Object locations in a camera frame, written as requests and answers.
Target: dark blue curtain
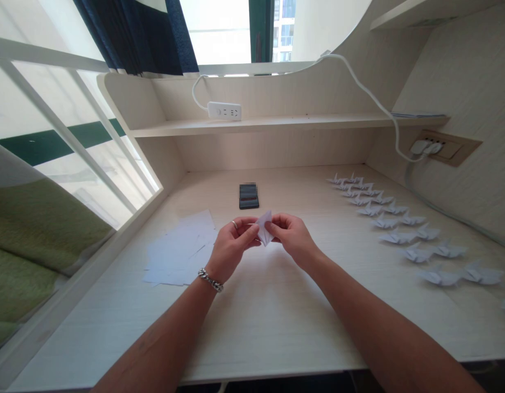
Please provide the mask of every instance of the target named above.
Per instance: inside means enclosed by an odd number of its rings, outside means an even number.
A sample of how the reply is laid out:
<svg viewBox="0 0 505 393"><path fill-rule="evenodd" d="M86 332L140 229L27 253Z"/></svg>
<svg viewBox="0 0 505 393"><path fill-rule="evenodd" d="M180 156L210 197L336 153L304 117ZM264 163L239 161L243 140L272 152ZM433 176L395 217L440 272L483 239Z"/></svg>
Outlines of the dark blue curtain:
<svg viewBox="0 0 505 393"><path fill-rule="evenodd" d="M167 12L136 0L74 0L109 68L127 74L198 72L179 0Z"/></svg>

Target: wooden desk surface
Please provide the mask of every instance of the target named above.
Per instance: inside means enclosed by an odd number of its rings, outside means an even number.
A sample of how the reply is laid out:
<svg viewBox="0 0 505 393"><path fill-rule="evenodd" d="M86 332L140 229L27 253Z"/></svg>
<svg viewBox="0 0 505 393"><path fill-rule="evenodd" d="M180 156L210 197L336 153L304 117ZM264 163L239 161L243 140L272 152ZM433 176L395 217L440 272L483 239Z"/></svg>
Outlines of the wooden desk surface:
<svg viewBox="0 0 505 393"><path fill-rule="evenodd" d="M217 228L236 216L287 212L300 216L317 245L366 288L419 325L459 361L505 358L505 276L502 287L461 281L438 288L415 273L399 247L378 241L381 230L359 216L325 181L355 170L414 215L426 216L441 237L469 246L450 260L456 270L482 258L505 270L505 249L431 210L409 191L364 165L314 166L187 174L171 196L95 283L12 384L12 391L93 386L185 287L141 281L147 245L178 219L210 209ZM238 185L258 184L261 208L238 209ZM442 261L434 258L433 263ZM207 316L184 383L324 373L363 368L332 308L279 244L245 253Z"/></svg>

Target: power cord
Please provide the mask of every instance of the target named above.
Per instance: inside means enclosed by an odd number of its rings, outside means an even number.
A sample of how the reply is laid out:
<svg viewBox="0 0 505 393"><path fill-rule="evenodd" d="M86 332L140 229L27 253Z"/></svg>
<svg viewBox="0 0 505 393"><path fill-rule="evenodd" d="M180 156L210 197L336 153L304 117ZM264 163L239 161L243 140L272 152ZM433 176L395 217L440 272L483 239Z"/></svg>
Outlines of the power cord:
<svg viewBox="0 0 505 393"><path fill-rule="evenodd" d="M480 232L482 235L488 237L490 240L492 240L492 241L498 243L499 245L502 245L503 247L505 247L505 240L504 239L499 238L498 236L496 236L493 233L489 232L485 228L482 228L479 225L476 225L476 224L470 222L469 220L466 220L464 218L458 217L457 215L449 213L448 211L445 211L441 207L438 207L434 203L432 203L431 201L429 201L427 198L425 198L422 195L420 195L412 187L412 185L411 185L411 175L412 175L413 167L414 167L414 163L413 162L410 162L407 165L407 169L405 170L405 187L407 187L407 189L410 192L412 192L420 201L422 201L425 205L427 205L431 209L434 209L437 212L440 212L441 214L443 214L444 216L447 216L449 218L452 218L452 219L454 219L456 221L461 222L462 224L467 225L468 227L470 227L470 228L474 229L475 231Z"/></svg>
<svg viewBox="0 0 505 393"><path fill-rule="evenodd" d="M198 100L196 99L196 92L195 92L195 89L196 89L196 86L198 85L198 82L201 78L208 78L209 76L208 75L200 75L199 78L196 79L196 82L194 82L194 86L192 86L192 98L194 98L194 102L201 108L203 109L204 111L209 111L209 108L206 108L204 107L203 105L201 105Z"/></svg>
<svg viewBox="0 0 505 393"><path fill-rule="evenodd" d="M329 55L323 55L322 57L320 57L318 59L317 62L321 61L322 59L324 58L327 58L327 57L330 57L330 58L335 58L335 59L340 59L342 62L345 63L345 66L347 66L347 69L349 70L350 72L350 75L352 76L352 79L354 79L354 82L356 82L356 84L358 85L358 87L360 89L362 89L365 93L367 93L369 95L370 98L372 98L372 100L374 101L374 103L376 105L378 105L378 108L380 108L382 110L383 113L385 113L389 119L391 119L393 121L393 124L394 124L394 130L395 130L395 133L396 133L396 140L395 140L395 143L394 143L394 148L396 149L396 153L398 153L402 158L404 158L405 160L411 162L411 163L414 163L414 162L418 162L418 161L421 161L423 160L425 157L427 157L426 154L422 154L420 158L418 159L411 159L409 157L407 157L405 154L403 154L401 151L400 151L400 148L399 148L399 142L400 142L400 126L398 126L398 122L396 121L396 118L378 101L378 99L376 98L376 96L374 94L372 94L372 92L367 88L365 87L359 80L358 78L356 77L356 74L354 73L352 67L350 66L349 62L347 61L347 59L342 56L342 55L336 55L336 54L329 54Z"/></svg>

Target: wall outlet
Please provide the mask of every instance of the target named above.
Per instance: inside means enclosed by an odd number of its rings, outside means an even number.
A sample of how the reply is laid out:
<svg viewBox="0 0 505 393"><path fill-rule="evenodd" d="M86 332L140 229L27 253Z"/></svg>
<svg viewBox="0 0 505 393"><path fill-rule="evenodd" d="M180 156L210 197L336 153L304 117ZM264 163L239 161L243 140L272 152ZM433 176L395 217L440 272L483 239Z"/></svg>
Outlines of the wall outlet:
<svg viewBox="0 0 505 393"><path fill-rule="evenodd" d="M209 118L241 120L240 104L216 103L210 101L207 108L209 108Z"/></svg>
<svg viewBox="0 0 505 393"><path fill-rule="evenodd" d="M442 134L430 130L423 130L415 139L414 143L419 140L441 143L442 149L436 154L431 154L428 157L451 166L460 166L460 164L482 144L482 141L463 138L462 136Z"/></svg>

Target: hand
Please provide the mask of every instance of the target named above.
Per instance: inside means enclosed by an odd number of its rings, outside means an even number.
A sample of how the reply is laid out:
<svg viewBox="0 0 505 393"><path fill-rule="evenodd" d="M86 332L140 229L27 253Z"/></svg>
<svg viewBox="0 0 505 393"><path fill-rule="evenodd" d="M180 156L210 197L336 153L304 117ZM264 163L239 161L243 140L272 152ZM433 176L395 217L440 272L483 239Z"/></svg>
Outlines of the hand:
<svg viewBox="0 0 505 393"><path fill-rule="evenodd" d="M257 220L257 217L237 217L234 218L237 230L234 224L229 222L219 231L209 263L205 267L210 278L225 283L236 270L243 252L262 245L256 239L259 225L254 223Z"/></svg>
<svg viewBox="0 0 505 393"><path fill-rule="evenodd" d="M276 214L272 217L271 223L265 223L265 229L274 236L272 241L283 244L285 251L303 270L310 261L322 254L299 217L285 213Z"/></svg>

